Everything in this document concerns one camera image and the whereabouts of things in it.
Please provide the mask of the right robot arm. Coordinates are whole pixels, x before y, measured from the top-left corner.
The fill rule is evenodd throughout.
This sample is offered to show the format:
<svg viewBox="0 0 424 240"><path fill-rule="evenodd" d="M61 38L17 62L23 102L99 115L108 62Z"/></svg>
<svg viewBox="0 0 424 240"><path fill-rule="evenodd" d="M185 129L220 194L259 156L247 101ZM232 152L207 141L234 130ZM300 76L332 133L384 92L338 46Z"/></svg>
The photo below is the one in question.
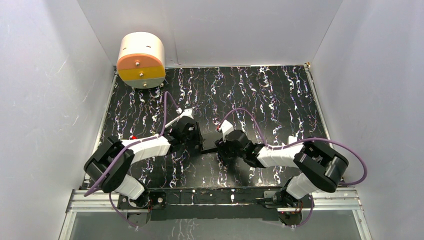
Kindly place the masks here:
<svg viewBox="0 0 424 240"><path fill-rule="evenodd" d="M317 190L336 191L349 161L328 143L324 138L297 140L291 136L288 145L266 146L252 142L241 130L233 130L214 142L223 159L240 158L253 168L283 166L300 170L280 191L265 192L258 199L266 208L295 207L303 197Z"/></svg>

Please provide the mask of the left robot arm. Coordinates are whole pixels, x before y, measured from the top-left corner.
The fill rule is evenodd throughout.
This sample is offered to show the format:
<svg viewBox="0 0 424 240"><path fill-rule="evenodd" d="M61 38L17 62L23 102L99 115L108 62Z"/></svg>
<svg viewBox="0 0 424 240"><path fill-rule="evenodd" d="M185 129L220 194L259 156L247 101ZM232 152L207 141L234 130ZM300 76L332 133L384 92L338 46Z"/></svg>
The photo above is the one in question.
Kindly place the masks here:
<svg viewBox="0 0 424 240"><path fill-rule="evenodd" d="M128 174L133 163L167 156L183 147L200 145L199 124L189 116L182 116L164 129L162 136L120 140L110 136L86 161L83 169L95 181L86 193L97 189L104 193L116 192L128 198L137 208L150 202L150 191L144 183Z"/></svg>

